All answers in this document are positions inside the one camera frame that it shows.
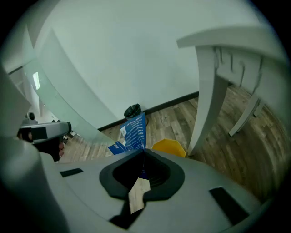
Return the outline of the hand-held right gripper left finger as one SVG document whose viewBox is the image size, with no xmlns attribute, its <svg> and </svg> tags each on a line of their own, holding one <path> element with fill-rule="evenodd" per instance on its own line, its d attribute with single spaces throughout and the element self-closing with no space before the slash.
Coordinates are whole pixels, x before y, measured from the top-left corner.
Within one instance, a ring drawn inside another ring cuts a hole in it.
<svg viewBox="0 0 291 233">
<path fill-rule="evenodd" d="M 144 210 L 144 151 L 58 163 L 74 194 L 105 220 L 136 220 Z"/>
</svg>

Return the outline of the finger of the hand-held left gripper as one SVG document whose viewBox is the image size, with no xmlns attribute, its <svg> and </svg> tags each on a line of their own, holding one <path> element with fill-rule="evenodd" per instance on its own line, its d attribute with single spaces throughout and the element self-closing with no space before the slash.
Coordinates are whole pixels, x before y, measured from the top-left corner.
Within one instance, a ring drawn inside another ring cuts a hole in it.
<svg viewBox="0 0 291 233">
<path fill-rule="evenodd" d="M 32 141 L 34 144 L 43 143 L 70 132 L 71 124 L 69 122 L 49 122 L 31 125 Z"/>
</svg>

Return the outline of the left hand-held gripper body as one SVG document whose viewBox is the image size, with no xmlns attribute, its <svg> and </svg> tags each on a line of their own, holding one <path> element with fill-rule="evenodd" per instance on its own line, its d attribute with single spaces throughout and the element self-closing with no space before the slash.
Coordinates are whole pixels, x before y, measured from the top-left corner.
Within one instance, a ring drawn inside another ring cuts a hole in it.
<svg viewBox="0 0 291 233">
<path fill-rule="evenodd" d="M 34 125 L 34 124 L 39 124 L 39 123 L 35 119 L 34 113 L 30 112 L 28 113 L 28 116 L 24 118 L 19 130 L 25 131 L 25 132 L 31 132 L 31 125 Z"/>
</svg>

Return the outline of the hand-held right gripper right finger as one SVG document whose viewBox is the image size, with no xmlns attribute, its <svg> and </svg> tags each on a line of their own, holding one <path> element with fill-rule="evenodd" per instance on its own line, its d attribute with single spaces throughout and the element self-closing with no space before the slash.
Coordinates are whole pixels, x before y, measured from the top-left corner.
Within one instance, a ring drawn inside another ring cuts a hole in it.
<svg viewBox="0 0 291 233">
<path fill-rule="evenodd" d="M 241 185 L 202 162 L 161 152 L 185 173 L 181 188 L 168 200 L 148 202 L 142 212 L 143 227 L 231 227 L 210 190 L 222 187 L 248 213 L 261 203 Z"/>
</svg>

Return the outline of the person's left hand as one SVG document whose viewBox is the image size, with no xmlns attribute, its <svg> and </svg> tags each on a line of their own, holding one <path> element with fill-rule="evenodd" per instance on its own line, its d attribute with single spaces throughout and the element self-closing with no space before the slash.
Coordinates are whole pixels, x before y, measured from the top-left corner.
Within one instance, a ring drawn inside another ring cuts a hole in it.
<svg viewBox="0 0 291 233">
<path fill-rule="evenodd" d="M 31 132 L 18 131 L 17 137 L 19 139 L 25 140 L 32 143 L 32 134 Z M 64 155 L 64 144 L 59 138 L 53 138 L 51 140 L 33 144 L 39 152 L 47 153 L 52 156 L 55 162 L 59 161 L 60 158 Z"/>
</svg>

